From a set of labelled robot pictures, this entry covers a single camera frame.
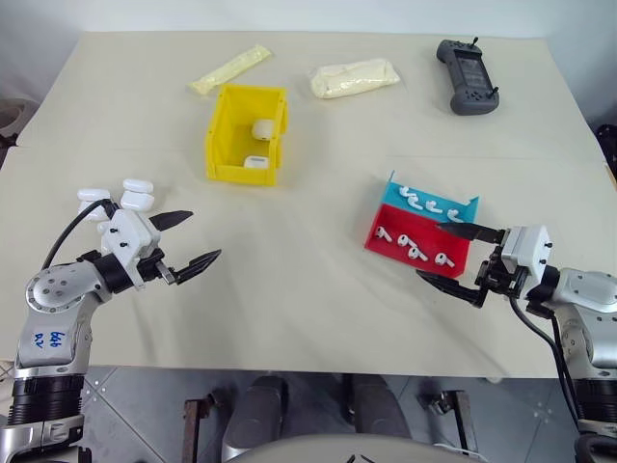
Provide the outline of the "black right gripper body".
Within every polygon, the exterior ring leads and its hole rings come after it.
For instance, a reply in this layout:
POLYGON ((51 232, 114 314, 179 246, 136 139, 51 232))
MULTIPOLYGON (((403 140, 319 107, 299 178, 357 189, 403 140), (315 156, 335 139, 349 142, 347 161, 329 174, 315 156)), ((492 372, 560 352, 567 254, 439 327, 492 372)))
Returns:
POLYGON ((474 307, 481 308, 491 291, 505 295, 507 298, 518 299, 523 290, 523 284, 529 276, 525 266, 506 264, 502 259, 502 251, 509 231, 501 231, 499 241, 487 260, 479 268, 475 284, 479 286, 478 294, 473 302, 474 307))

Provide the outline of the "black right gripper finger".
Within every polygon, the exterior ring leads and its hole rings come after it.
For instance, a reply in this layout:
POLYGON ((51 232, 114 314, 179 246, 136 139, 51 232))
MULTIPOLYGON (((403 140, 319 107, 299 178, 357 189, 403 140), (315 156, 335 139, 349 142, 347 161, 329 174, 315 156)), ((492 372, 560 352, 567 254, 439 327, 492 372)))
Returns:
POLYGON ((438 227, 454 236, 466 239, 468 241, 501 241, 502 230, 495 230, 488 227, 480 226, 474 223, 439 223, 438 227))
POLYGON ((457 280, 446 278, 423 270, 417 270, 416 274, 426 283, 437 290, 466 301, 476 308, 481 308, 485 301, 485 292, 482 289, 473 289, 459 284, 457 280))

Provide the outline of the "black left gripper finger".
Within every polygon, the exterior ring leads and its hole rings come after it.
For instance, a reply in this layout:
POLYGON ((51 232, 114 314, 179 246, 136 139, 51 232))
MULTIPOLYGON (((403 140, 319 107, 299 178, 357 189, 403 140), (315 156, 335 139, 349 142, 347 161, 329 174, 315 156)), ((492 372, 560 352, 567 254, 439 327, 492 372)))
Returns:
POLYGON ((174 283, 176 285, 182 285, 189 280, 199 276, 203 273, 220 255, 222 250, 207 252, 194 259, 191 259, 189 263, 180 270, 174 270, 172 272, 174 276, 174 283))
POLYGON ((190 210, 176 210, 150 216, 149 221, 158 231, 164 232, 179 225, 193 215, 194 213, 190 210))

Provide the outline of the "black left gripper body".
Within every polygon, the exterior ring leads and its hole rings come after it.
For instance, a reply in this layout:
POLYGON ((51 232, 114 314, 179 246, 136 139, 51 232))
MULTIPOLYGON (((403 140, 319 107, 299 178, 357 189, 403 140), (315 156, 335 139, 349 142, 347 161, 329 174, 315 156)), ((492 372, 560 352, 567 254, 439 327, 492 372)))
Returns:
POLYGON ((155 248, 148 257, 139 259, 137 271, 145 283, 155 279, 162 279, 168 285, 175 283, 174 270, 163 262, 164 257, 164 252, 155 248))

